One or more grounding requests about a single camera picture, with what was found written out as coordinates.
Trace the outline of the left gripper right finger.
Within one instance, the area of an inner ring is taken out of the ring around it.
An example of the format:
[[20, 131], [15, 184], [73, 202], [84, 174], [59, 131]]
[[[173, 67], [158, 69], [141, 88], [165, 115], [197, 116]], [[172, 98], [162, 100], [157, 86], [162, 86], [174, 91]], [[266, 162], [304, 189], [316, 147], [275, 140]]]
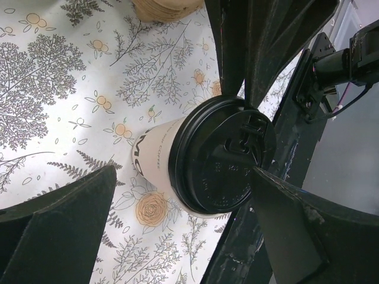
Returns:
[[277, 283], [378, 283], [378, 216], [260, 168], [252, 180], [253, 208]]

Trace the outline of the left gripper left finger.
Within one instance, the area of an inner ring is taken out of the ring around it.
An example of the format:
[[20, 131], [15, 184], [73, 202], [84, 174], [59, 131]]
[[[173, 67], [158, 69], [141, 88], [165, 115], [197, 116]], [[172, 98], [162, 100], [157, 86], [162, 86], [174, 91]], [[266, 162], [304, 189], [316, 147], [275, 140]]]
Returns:
[[113, 200], [104, 166], [1, 210], [1, 283], [89, 283]]

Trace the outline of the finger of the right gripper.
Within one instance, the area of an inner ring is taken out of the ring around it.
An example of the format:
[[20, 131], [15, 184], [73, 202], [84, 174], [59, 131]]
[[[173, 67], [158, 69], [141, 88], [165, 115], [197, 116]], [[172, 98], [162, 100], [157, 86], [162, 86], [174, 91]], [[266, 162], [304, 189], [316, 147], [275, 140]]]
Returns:
[[237, 95], [245, 78], [247, 1], [206, 0], [223, 95]]
[[277, 76], [331, 19], [339, 1], [249, 1], [245, 105], [256, 108]]

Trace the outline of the black plastic cup lid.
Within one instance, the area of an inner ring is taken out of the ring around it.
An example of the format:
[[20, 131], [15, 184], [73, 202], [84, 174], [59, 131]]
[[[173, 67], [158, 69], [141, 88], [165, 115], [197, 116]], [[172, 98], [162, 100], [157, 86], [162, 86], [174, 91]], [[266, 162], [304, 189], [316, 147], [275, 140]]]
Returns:
[[184, 205], [204, 215], [240, 208], [251, 197], [254, 167], [267, 170], [277, 148], [275, 128], [238, 96], [216, 96], [181, 124], [168, 160], [171, 186]]

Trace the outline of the white paper coffee cup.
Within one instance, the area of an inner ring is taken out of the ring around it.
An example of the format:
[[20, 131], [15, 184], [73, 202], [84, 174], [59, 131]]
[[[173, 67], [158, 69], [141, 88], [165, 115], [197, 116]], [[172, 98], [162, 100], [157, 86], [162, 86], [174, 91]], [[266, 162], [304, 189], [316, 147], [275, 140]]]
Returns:
[[132, 150], [140, 176], [187, 213], [211, 218], [238, 203], [220, 120], [180, 118], [146, 130]]

